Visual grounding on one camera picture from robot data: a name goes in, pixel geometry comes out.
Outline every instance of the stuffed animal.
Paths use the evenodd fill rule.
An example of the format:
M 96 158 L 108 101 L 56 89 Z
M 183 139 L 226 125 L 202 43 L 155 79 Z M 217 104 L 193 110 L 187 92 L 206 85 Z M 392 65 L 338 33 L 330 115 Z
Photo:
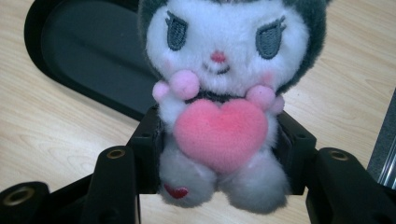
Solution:
M 160 79 L 159 192 L 194 207 L 223 191 L 268 214 L 290 187 L 273 154 L 281 94 L 313 66 L 326 0 L 141 0 L 139 32 Z

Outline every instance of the white furry foot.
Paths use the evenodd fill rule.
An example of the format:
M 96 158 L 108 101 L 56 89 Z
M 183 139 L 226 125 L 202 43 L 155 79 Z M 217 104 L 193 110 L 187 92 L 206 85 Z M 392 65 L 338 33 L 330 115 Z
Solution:
M 289 182 L 272 152 L 259 152 L 241 170 L 224 176 L 219 187 L 234 207 L 269 214 L 287 203 Z
M 180 207 L 195 207 L 209 201 L 216 187 L 216 174 L 184 156 L 173 139 L 160 157 L 160 179 L 163 200 Z

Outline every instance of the heart-shaped cushion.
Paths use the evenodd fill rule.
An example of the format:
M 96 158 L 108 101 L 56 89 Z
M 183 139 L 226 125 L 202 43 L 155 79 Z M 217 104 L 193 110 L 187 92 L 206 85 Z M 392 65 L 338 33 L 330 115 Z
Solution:
M 223 105 L 197 100 L 178 117 L 174 129 L 187 156 L 221 174 L 245 164 L 260 149 L 267 132 L 262 111 L 244 99 Z

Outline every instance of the gray eye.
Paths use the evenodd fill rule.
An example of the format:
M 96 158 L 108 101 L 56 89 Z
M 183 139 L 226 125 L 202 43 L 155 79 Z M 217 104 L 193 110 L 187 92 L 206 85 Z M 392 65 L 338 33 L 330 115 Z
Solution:
M 277 55 L 282 40 L 282 31 L 286 26 L 282 26 L 285 17 L 265 24 L 256 33 L 256 48 L 260 56 L 265 60 L 270 60 Z
M 166 19 L 166 24 L 168 24 L 168 47 L 173 51 L 177 51 L 183 48 L 184 44 L 186 43 L 188 24 L 169 11 L 168 15 L 169 19 Z

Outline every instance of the wooden table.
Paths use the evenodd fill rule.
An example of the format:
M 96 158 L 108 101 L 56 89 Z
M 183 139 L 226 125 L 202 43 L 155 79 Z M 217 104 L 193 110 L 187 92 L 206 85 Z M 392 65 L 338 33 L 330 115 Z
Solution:
M 31 62 L 23 25 L 33 0 L 0 1 L 0 191 L 39 180 L 59 189 L 92 172 L 97 155 L 125 145 L 138 122 L 43 75 Z M 317 139 L 367 166 L 396 87 L 396 2 L 335 0 L 316 66 L 286 94 L 286 111 Z M 195 209 L 143 195 L 144 223 L 309 223 L 304 196 L 257 216 L 217 193 Z

